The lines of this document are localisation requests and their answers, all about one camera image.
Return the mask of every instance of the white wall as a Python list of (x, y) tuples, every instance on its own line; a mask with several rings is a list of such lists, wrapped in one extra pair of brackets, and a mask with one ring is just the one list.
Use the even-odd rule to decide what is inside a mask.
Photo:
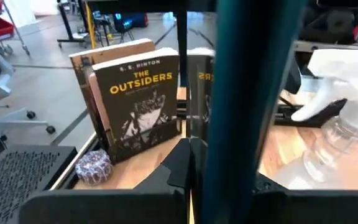
[(59, 14), (56, 0), (30, 0), (30, 1), (31, 1), (31, 8), (34, 11), (34, 14), (37, 16)]
[[(5, 5), (9, 9), (16, 27), (22, 27), (37, 22), (34, 12), (31, 9), (30, 0), (5, 0)], [(0, 17), (6, 21), (12, 22), (6, 11), (4, 11)]]

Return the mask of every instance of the white spray bottle nozzle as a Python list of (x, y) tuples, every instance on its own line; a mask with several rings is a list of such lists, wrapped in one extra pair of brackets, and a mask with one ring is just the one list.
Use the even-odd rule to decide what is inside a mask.
[(358, 50), (315, 50), (308, 68), (324, 80), (316, 96), (293, 113), (292, 120), (309, 119), (334, 100), (358, 101)]

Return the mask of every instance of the paperback book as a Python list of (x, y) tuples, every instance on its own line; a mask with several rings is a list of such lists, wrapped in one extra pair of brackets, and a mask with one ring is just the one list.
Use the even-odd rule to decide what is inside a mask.
[(176, 118), (178, 61), (162, 48), (93, 65), (115, 141), (138, 151), (160, 140), (143, 133)]
[(190, 100), (186, 130), (208, 144), (208, 127), (212, 108), (213, 64), (215, 52), (207, 48), (187, 51)]
[(155, 47), (152, 40), (139, 39), (124, 44), (116, 44), (69, 55), (89, 116), (103, 148), (108, 149), (113, 140), (109, 133), (110, 122), (101, 101), (101, 94), (96, 77), (93, 75), (92, 65), (154, 50)]

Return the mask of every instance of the book title text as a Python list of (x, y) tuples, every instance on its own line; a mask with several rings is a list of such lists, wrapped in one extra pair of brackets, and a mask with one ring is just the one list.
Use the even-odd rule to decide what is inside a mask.
[(110, 88), (111, 94), (117, 94), (119, 92), (125, 92), (128, 90), (133, 90), (134, 88), (139, 88), (147, 85), (151, 85), (158, 82), (163, 82), (165, 80), (172, 79), (172, 72), (159, 73), (156, 75), (151, 75), (149, 70), (143, 70), (134, 72), (135, 80), (125, 82), (123, 84), (114, 85)]
[(200, 80), (209, 80), (211, 82), (214, 81), (214, 75), (211, 73), (199, 72), (198, 79)]

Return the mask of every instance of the floor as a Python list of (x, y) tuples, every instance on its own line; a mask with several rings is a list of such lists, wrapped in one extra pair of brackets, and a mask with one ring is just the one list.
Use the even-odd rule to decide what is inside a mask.
[[(71, 29), (76, 32), (81, 20), (69, 17), (69, 21)], [(158, 49), (171, 47), (178, 50), (177, 29), (172, 28), (174, 24), (172, 13), (149, 14), (149, 26), (136, 28), (132, 33), (135, 39), (160, 40)], [(213, 14), (189, 12), (188, 27), (188, 49), (211, 48), (208, 41), (194, 30), (215, 43)], [(62, 49), (58, 47), (56, 40), (67, 37), (60, 16), (42, 17), (36, 24), (21, 27), (20, 33), (30, 56), (22, 49), (19, 38), (4, 42), (14, 50), (7, 60), (16, 68), (16, 73), (10, 82), (11, 95), (0, 101), (0, 116), (26, 107), (36, 112), (37, 119), (55, 126), (57, 132), (49, 135), (43, 127), (13, 129), (6, 134), (7, 144), (55, 144), (79, 149), (94, 129), (68, 55), (84, 48), (75, 43), (63, 43)]]

